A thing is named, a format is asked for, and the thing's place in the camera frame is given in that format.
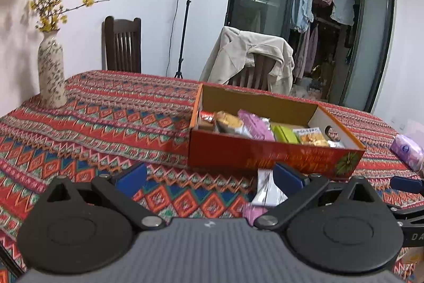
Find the power cord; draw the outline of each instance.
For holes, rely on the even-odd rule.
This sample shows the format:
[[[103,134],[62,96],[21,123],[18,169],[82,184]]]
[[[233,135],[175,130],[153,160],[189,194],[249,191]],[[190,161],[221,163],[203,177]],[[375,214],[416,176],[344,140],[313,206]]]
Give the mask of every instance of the power cord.
[[[175,19],[177,18],[178,2],[179,2],[179,0],[177,0],[177,7],[175,8],[174,20],[172,21],[171,37],[169,38],[168,66],[166,67],[166,74],[165,74],[165,76],[168,76],[169,64],[171,63],[172,33],[174,32]]]

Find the cardboard box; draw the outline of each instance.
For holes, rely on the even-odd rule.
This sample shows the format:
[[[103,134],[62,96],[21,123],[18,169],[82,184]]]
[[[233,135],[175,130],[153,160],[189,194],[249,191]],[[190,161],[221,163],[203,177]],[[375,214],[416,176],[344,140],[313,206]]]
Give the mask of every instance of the cardboard box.
[[[323,134],[332,128],[346,148],[251,140],[198,128],[201,110],[237,115],[240,109],[293,127],[319,127]],[[363,144],[321,106],[214,86],[200,86],[190,128],[188,165],[211,173],[256,175],[258,168],[285,162],[302,173],[346,179],[365,151]]]

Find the dining table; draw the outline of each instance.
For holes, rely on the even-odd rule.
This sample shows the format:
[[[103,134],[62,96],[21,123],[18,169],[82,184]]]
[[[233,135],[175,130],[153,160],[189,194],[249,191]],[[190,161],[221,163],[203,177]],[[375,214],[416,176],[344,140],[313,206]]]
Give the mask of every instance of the dining table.
[[[147,181],[133,200],[165,221],[172,217],[241,217],[243,205],[256,193],[254,176],[202,172],[187,166],[189,122],[199,87],[200,82],[193,80],[88,71],[67,79],[65,106],[43,108],[37,95],[0,118],[0,241],[13,260],[27,269],[16,235],[57,175],[90,181],[99,174],[116,174],[145,162]],[[372,114],[318,103],[366,146],[354,175],[366,177],[387,203],[400,207],[424,204],[423,196],[389,186],[395,175],[419,177],[390,151],[397,135],[393,128]],[[398,261],[394,273],[407,280],[413,267]],[[1,267],[0,283],[13,281],[13,275]]]

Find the flower arrangement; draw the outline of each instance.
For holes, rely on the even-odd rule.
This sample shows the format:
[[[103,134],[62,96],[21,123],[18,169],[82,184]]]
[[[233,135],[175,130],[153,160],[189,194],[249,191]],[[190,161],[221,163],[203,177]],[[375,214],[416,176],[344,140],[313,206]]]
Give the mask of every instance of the flower arrangement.
[[[69,11],[107,1],[109,0],[82,0],[81,5],[69,9],[63,6],[62,0],[30,0],[29,6],[39,16],[39,21],[35,28],[41,32],[51,32],[59,30],[59,22],[65,24],[68,21],[67,13]]]

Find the tripod pole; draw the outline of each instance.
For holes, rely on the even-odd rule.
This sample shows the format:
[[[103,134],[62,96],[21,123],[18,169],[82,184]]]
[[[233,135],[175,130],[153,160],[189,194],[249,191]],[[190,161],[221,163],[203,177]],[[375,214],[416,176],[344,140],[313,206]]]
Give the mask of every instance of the tripod pole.
[[[187,0],[186,4],[186,14],[184,18],[184,26],[183,26],[183,36],[181,38],[181,49],[180,49],[180,58],[178,59],[178,71],[175,73],[175,78],[183,78],[183,74],[181,72],[181,65],[183,63],[183,50],[184,50],[184,39],[185,39],[185,31],[187,27],[187,18],[188,18],[188,8],[190,6],[191,1]]]

